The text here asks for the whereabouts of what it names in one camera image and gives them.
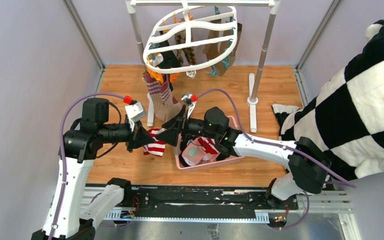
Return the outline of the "red white striped sock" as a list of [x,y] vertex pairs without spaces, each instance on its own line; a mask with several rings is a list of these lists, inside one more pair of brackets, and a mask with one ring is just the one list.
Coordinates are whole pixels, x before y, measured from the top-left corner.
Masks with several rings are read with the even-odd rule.
[[157,157],[162,157],[166,149],[166,143],[156,139],[156,136],[164,132],[165,128],[152,128],[148,130],[149,135],[154,139],[154,143],[149,143],[143,148],[144,155],[153,155]]
[[215,141],[212,138],[198,137],[198,143],[203,147],[207,154],[218,155],[220,152],[215,147]]

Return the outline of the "pink sock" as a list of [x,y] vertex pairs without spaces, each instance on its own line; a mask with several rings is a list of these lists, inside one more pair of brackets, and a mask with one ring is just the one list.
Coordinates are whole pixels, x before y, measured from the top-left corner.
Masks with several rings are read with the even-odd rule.
[[195,166],[200,163],[205,153],[205,150],[201,146],[192,145],[186,147],[186,149],[183,151],[183,156],[185,157],[187,155],[192,162],[192,166]]
[[217,157],[220,155],[218,151],[206,152],[201,161],[212,163],[217,160]]

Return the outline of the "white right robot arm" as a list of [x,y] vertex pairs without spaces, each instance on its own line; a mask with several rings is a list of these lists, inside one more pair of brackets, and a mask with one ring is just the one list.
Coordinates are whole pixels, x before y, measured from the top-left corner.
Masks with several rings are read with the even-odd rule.
[[251,136],[229,126],[230,120],[218,107],[212,107],[203,119],[187,116],[186,109],[163,124],[164,131],[156,139],[171,146],[180,136],[205,137],[215,141],[221,155],[253,157],[274,162],[288,169],[288,173],[272,180],[265,194],[266,204],[278,209],[292,195],[319,194],[328,178],[331,161],[309,139],[279,141]]

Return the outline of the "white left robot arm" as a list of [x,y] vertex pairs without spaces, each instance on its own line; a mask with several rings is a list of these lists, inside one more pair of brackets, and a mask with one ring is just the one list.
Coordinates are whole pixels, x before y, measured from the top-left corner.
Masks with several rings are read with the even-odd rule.
[[143,105],[123,97],[125,115],[109,123],[112,103],[106,98],[82,100],[81,117],[68,131],[60,133],[59,173],[55,194],[42,229],[34,240],[92,240],[96,230],[112,209],[120,205],[139,208],[129,180],[114,177],[85,208],[81,208],[86,182],[99,150],[105,144],[124,143],[132,152],[154,142],[141,119],[147,113]]

